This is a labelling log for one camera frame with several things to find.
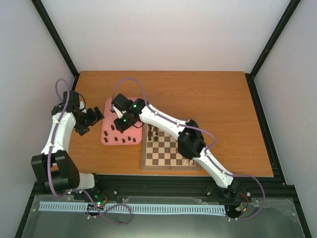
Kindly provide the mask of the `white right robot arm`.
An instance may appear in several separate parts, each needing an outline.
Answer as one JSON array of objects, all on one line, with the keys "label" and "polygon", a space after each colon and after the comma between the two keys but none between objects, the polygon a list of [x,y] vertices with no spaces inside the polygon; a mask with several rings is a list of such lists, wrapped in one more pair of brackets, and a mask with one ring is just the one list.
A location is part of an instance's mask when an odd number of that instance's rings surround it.
[{"label": "white right robot arm", "polygon": [[241,183],[210,152],[198,124],[171,117],[138,98],[132,101],[122,94],[111,100],[110,111],[117,114],[114,120],[116,129],[124,132],[137,122],[151,124],[171,135],[178,144],[178,152],[186,159],[198,162],[213,178],[216,185],[223,189],[222,197],[233,201],[239,193]]}]

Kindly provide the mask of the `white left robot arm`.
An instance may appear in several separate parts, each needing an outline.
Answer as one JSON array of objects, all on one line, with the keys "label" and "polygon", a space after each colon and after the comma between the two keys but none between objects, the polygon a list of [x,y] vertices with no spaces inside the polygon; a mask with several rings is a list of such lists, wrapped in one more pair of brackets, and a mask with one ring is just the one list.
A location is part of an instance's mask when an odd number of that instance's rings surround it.
[{"label": "white left robot arm", "polygon": [[96,183],[94,174],[79,172],[68,151],[72,131],[82,136],[104,116],[98,107],[86,108],[80,96],[75,91],[63,93],[62,102],[51,111],[53,123],[46,145],[39,155],[32,157],[31,166],[43,192],[85,189],[96,200],[102,196],[103,187]]}]

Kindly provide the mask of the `wooden chess board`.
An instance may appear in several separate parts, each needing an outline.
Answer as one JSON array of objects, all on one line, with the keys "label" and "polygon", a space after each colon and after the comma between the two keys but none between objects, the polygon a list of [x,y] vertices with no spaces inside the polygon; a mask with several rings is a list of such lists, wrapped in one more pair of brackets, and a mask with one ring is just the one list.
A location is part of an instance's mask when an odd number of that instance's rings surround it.
[{"label": "wooden chess board", "polygon": [[154,141],[155,132],[152,126],[152,140],[148,140],[149,125],[143,125],[141,169],[143,170],[200,170],[201,166],[195,162],[194,166],[183,166],[184,158],[178,152],[177,140],[170,134],[158,128],[158,141]]}]

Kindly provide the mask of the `row of white chess pieces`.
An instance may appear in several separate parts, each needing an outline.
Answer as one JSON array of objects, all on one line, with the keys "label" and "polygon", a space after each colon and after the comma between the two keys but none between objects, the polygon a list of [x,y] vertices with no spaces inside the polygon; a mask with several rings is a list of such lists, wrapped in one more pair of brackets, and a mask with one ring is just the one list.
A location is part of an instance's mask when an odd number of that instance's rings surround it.
[{"label": "row of white chess pieces", "polygon": [[183,159],[182,165],[183,166],[194,166],[194,161],[189,159]]}]

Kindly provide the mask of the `pink plastic tray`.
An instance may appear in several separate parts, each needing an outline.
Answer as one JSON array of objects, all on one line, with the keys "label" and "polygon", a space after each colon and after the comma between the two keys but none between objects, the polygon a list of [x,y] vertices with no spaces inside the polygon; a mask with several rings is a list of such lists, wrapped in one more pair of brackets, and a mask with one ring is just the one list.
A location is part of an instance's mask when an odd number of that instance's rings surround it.
[{"label": "pink plastic tray", "polygon": [[115,128],[113,121],[117,118],[116,113],[112,113],[110,111],[111,106],[111,98],[107,99],[105,103],[105,111],[104,111],[104,119],[102,125],[102,134],[101,134],[101,143],[106,146],[114,146],[114,145],[135,145],[142,142],[142,123],[138,122],[135,124],[135,127],[132,126],[123,133],[118,131]]}]

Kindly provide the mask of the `black aluminium frame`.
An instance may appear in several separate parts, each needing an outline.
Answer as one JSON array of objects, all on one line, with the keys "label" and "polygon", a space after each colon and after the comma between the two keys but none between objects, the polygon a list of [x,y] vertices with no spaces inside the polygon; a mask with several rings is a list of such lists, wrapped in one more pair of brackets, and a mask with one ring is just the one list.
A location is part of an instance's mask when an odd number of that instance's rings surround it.
[{"label": "black aluminium frame", "polygon": [[[77,71],[64,43],[62,42],[47,10],[40,0],[34,0],[33,5],[54,40],[58,50],[64,58],[67,66],[69,67],[72,75],[74,76],[74,82],[72,84],[72,90],[75,90],[80,73]],[[294,185],[289,185],[283,174],[283,170],[277,155],[277,151],[273,142],[273,138],[265,117],[263,106],[258,94],[258,90],[255,84],[255,77],[261,69],[263,63],[268,57],[270,51],[273,49],[278,38],[282,34],[287,23],[291,19],[293,13],[297,9],[300,1],[292,0],[286,7],[283,15],[281,16],[277,26],[271,34],[268,42],[262,50],[258,60],[256,61],[253,69],[250,73],[245,75],[246,81],[249,87],[250,95],[253,101],[255,112],[259,121],[260,129],[264,139],[264,144],[268,153],[268,158],[273,170],[273,177],[260,178],[262,186],[264,187],[265,197],[269,198],[291,198],[294,202],[296,211],[296,218],[299,219],[300,227],[303,231],[304,237],[310,238],[311,232],[309,230],[302,206],[300,204],[298,194]],[[210,199],[211,201],[217,201],[217,197],[211,197],[210,195],[203,195],[202,189],[215,188],[215,182],[206,177],[169,177],[169,176],[106,176],[99,175],[97,177],[98,187],[103,188],[106,182],[114,181],[116,184],[121,185],[128,194],[135,192],[140,196],[154,196],[159,197],[173,197],[176,195],[196,195],[201,196],[204,200]]]}]

